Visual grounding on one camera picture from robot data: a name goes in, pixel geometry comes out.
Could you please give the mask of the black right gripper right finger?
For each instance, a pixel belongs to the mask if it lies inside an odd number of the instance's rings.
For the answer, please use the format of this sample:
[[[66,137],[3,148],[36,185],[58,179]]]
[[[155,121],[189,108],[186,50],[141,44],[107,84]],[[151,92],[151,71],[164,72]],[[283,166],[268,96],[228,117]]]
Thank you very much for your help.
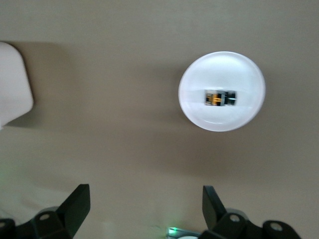
[[[247,219],[242,211],[226,210],[213,186],[203,186],[202,212],[207,225],[203,239],[299,239],[288,224],[265,221],[261,227]]]

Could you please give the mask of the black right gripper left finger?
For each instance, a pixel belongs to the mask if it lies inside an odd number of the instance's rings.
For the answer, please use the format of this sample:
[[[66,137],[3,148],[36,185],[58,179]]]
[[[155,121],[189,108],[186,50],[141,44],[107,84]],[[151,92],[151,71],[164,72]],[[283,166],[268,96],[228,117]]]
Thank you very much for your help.
[[[80,184],[58,207],[46,208],[29,221],[0,220],[2,239],[72,239],[90,212],[90,186]]]

